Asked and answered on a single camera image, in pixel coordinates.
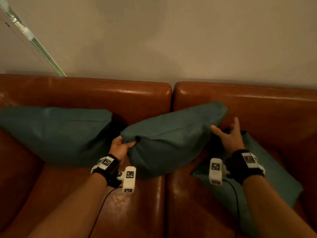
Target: teal pillow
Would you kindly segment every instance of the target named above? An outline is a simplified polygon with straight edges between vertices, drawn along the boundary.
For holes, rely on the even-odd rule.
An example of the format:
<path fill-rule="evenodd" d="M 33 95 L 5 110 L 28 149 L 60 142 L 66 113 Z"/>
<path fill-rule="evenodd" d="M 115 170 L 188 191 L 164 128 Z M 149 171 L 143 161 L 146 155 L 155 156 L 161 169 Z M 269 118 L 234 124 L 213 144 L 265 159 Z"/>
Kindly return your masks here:
<path fill-rule="evenodd" d="M 120 133 L 111 118 L 104 109 L 0 109 L 0 126 L 24 146 L 50 164 L 71 167 L 92 167 L 108 153 Z"/>
<path fill-rule="evenodd" d="M 227 108 L 213 102 L 143 120 L 121 132 L 138 178 L 162 176 L 195 159 L 210 140 L 210 125 L 218 126 Z"/>
<path fill-rule="evenodd" d="M 253 153 L 259 160 L 265 170 L 265 178 L 280 197 L 291 207 L 295 205 L 295 201 L 299 194 L 303 191 L 301 184 L 295 180 L 264 148 L 262 148 L 252 137 L 245 131 L 243 141 L 245 147 Z M 212 185 L 209 181 L 209 165 L 211 158 L 220 158 L 226 160 L 228 158 L 220 139 L 214 136 L 211 141 L 211 156 L 204 160 L 192 175 L 199 178 L 206 185 L 213 195 L 234 215 L 237 217 L 237 204 L 235 193 L 227 182 L 223 186 Z M 240 227 L 251 237 L 259 237 L 255 224 L 251 218 L 246 198 L 242 186 L 233 179 L 226 178 L 236 189 L 239 208 L 240 208 Z"/>

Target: couch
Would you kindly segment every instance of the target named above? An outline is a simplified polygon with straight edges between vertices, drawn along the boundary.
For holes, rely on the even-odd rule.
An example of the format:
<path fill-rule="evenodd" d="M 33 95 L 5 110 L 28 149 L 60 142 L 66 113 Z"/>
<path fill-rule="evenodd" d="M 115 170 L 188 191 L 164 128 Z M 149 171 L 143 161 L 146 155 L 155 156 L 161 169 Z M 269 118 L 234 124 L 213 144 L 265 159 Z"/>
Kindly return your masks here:
<path fill-rule="evenodd" d="M 167 83 L 0 75 L 0 106 L 105 108 L 127 125 L 215 100 L 229 108 L 222 128 L 238 116 L 241 128 L 301 182 L 294 209 L 316 230 L 316 90 L 179 82 L 172 94 Z M 190 176 L 208 155 L 206 146 L 175 172 L 137 180 L 133 194 L 114 191 L 91 237 L 233 237 L 232 216 Z M 45 164 L 0 129 L 0 238 L 26 237 L 89 174 L 89 168 Z"/>

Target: person's left arm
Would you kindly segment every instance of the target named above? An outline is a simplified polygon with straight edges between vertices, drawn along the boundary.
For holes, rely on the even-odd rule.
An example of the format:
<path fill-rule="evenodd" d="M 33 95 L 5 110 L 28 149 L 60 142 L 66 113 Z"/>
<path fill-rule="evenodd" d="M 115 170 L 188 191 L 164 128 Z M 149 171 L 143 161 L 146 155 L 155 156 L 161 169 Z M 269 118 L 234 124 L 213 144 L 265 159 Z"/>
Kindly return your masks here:
<path fill-rule="evenodd" d="M 109 153 L 121 160 L 135 142 L 123 144 L 122 137 L 115 138 Z M 87 238 L 107 195 L 107 181 L 93 173 L 75 192 L 70 194 L 48 217 L 32 231 L 28 238 Z"/>

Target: person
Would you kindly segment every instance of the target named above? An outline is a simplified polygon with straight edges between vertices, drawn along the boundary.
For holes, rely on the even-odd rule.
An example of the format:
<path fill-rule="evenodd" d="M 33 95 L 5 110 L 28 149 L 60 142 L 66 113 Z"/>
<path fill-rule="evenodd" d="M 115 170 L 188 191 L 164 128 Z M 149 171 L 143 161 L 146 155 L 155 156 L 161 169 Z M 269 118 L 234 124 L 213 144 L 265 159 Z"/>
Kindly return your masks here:
<path fill-rule="evenodd" d="M 216 126 L 211 126 L 212 132 L 220 137 L 230 155 L 245 150 L 238 118 L 234 119 L 232 129 L 230 134 L 225 134 Z M 109 154 L 122 163 L 127 157 L 128 148 L 135 143 L 123 143 L 119 136 L 113 140 Z M 317 238 L 317 234 L 283 201 L 261 173 L 241 170 L 234 170 L 233 178 L 242 184 L 252 218 L 262 237 Z M 104 176 L 93 173 L 78 190 L 39 223 L 28 237 L 87 238 L 107 195 L 106 187 Z"/>

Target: hand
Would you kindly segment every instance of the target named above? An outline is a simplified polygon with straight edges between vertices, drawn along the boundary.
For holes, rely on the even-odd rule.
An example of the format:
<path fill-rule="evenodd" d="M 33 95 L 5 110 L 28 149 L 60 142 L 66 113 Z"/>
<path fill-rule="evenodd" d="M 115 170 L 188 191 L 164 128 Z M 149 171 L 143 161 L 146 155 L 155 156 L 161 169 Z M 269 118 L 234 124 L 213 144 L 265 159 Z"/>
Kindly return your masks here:
<path fill-rule="evenodd" d="M 245 146 L 243 144 L 242 136 L 240 133 L 240 125 L 239 120 L 237 117 L 234 118 L 234 124 L 231 124 L 231 127 L 233 128 L 231 134 L 225 134 L 222 132 L 219 128 L 217 128 L 215 125 L 210 126 L 211 131 L 219 136 L 221 139 L 221 142 L 226 149 L 227 153 L 231 156 L 233 152 L 245 149 Z"/>
<path fill-rule="evenodd" d="M 123 144 L 123 139 L 121 136 L 118 136 L 115 138 L 112 143 L 109 150 L 109 154 L 115 156 L 118 160 L 121 160 L 121 164 L 123 163 L 123 160 L 127 156 L 128 148 L 132 148 L 136 144 L 136 141 Z"/>

